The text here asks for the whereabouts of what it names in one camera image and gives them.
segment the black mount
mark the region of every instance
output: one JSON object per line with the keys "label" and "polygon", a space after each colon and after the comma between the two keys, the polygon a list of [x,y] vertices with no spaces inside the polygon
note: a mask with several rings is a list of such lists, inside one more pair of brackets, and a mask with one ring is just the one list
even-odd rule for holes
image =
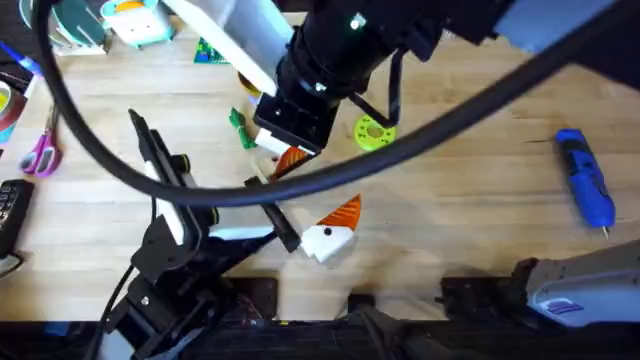
{"label": "black mount", "polygon": [[[186,155],[170,155],[160,134],[129,110],[140,153],[160,181],[187,186]],[[216,326],[244,305],[260,319],[276,314],[277,281],[271,278],[228,279],[222,276],[279,235],[289,252],[300,238],[276,205],[265,205],[274,231],[262,238],[225,241],[210,238],[218,223],[216,209],[173,205],[184,231],[176,239],[167,218],[160,215],[147,228],[142,245],[131,258],[140,272],[127,294],[107,318],[105,331],[118,330],[134,348],[134,359],[184,348],[200,329]]]}

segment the wooden table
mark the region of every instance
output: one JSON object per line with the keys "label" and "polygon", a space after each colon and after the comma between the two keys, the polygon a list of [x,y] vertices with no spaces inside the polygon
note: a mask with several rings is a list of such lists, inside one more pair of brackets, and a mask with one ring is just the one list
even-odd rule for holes
{"label": "wooden table", "polygon": [[[198,36],[183,29],[143,51],[116,41],[106,57],[61,60],[74,100],[91,128],[120,158],[141,169],[127,115],[135,108],[176,153],[187,153],[199,184],[238,186],[253,175],[228,123],[232,106],[251,106],[230,66],[193,64]],[[443,40],[427,64],[405,60],[406,134],[472,96],[528,56],[504,41],[475,48]],[[386,107],[388,64],[366,98]],[[42,131],[51,104],[40,84],[2,159],[2,179]],[[640,234],[640,96],[587,70],[569,67],[490,119],[428,154],[338,189],[286,202],[309,226],[356,193],[363,211],[354,246],[320,265],[273,242],[233,270],[275,274],[280,317],[328,319],[351,289],[374,291],[392,315],[439,318],[433,303],[443,274],[508,274],[530,256],[567,257],[634,240]],[[319,168],[361,153],[351,138],[361,111],[344,102]],[[607,241],[586,228],[568,192],[550,138],[579,127],[590,140],[615,199]],[[37,181],[19,248],[28,261],[0,281],[2,320],[97,319],[149,223],[149,198],[114,179],[87,155],[65,124],[64,159]]]}

